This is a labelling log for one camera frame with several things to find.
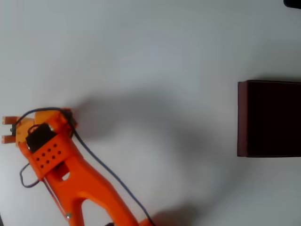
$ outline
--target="hole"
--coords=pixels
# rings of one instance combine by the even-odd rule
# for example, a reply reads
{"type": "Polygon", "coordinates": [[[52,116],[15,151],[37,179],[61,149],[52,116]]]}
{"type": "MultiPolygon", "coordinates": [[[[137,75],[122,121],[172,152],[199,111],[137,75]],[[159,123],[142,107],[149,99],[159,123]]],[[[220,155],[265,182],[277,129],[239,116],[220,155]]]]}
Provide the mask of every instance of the hole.
{"type": "Polygon", "coordinates": [[[64,181],[66,181],[66,180],[68,180],[69,177],[70,177],[70,172],[67,173],[67,174],[65,174],[65,175],[62,177],[62,179],[63,179],[64,181]]]}
{"type": "Polygon", "coordinates": [[[68,174],[69,168],[67,167],[65,162],[61,162],[60,164],[58,164],[57,166],[54,167],[53,173],[55,174],[55,177],[63,182],[63,177],[68,174]]]}
{"type": "Polygon", "coordinates": [[[99,206],[95,202],[89,199],[86,199],[82,203],[81,209],[84,213],[83,216],[86,225],[93,225],[93,223],[95,224],[95,222],[97,222],[98,225],[102,226],[106,225],[108,222],[112,222],[112,219],[110,218],[106,210],[103,208],[99,208],[99,206]]]}

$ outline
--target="white surface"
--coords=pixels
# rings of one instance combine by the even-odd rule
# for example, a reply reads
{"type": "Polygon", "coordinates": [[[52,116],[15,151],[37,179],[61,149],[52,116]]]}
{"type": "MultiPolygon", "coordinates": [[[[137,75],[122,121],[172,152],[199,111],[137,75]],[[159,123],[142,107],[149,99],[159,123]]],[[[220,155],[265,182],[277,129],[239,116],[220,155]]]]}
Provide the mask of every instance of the white surface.
{"type": "MultiPolygon", "coordinates": [[[[74,107],[79,133],[151,215],[296,226],[301,160],[236,157],[237,82],[297,78],[300,59],[301,10],[282,0],[4,0],[0,114],[74,107]]],[[[0,146],[4,225],[66,226],[43,184],[21,187],[25,164],[0,146]]],[[[91,202],[83,209],[87,226],[110,220],[91,202]]]]}

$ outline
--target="brown box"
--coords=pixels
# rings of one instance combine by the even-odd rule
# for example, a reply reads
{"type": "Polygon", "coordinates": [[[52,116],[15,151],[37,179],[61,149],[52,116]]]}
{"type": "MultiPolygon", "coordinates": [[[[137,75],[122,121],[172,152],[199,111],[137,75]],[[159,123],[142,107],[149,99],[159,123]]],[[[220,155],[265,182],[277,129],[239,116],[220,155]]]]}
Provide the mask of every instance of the brown box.
{"type": "Polygon", "coordinates": [[[238,156],[301,156],[301,83],[238,83],[238,156]]]}

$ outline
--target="black cable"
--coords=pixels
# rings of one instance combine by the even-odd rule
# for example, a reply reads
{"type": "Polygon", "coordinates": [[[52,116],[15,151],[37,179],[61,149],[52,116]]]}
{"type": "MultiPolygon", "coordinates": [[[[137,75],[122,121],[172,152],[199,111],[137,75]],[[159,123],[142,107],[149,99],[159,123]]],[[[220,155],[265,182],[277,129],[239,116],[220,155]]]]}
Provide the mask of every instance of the black cable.
{"type": "MultiPolygon", "coordinates": [[[[71,130],[74,134],[74,136],[76,137],[76,139],[80,142],[80,144],[85,148],[85,150],[99,163],[102,165],[102,167],[104,167],[120,184],[121,186],[126,190],[126,192],[132,197],[132,199],[138,204],[138,206],[143,210],[144,214],[146,215],[147,219],[149,220],[149,222],[153,225],[156,226],[155,223],[152,221],[150,215],[148,214],[146,208],[141,204],[141,202],[139,202],[139,200],[134,196],[134,194],[130,191],[130,189],[122,182],[122,180],[103,162],[101,161],[91,150],[90,148],[85,144],[85,142],[81,139],[81,137],[79,136],[79,134],[77,133],[74,125],[71,122],[71,118],[72,118],[72,114],[69,112],[64,111],[62,108],[59,107],[44,107],[44,108],[37,108],[37,109],[33,109],[30,110],[28,112],[26,112],[24,115],[22,115],[17,122],[15,123],[14,128],[16,129],[17,124],[24,119],[27,115],[34,113],[34,112],[44,112],[44,111],[59,111],[61,112],[64,117],[66,118],[66,120],[68,121],[69,126],[71,127],[71,130]]],[[[23,172],[23,170],[29,165],[29,163],[21,170],[21,172],[23,172]]]]}
{"type": "Polygon", "coordinates": [[[25,185],[25,184],[24,184],[22,173],[23,173],[23,171],[24,171],[29,165],[30,165],[29,163],[26,164],[26,165],[21,169],[21,171],[20,171],[21,184],[22,184],[24,187],[26,187],[26,188],[32,188],[32,187],[36,186],[36,185],[40,182],[39,180],[37,180],[36,182],[32,183],[31,185],[25,185]]]}

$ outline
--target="screw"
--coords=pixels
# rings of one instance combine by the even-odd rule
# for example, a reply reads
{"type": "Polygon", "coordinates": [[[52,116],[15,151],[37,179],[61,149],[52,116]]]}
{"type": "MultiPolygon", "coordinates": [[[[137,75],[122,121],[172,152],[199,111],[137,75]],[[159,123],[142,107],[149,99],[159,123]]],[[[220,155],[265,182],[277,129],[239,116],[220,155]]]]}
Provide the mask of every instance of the screw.
{"type": "Polygon", "coordinates": [[[72,213],[67,213],[66,217],[67,217],[67,219],[71,219],[72,218],[72,213]]]}

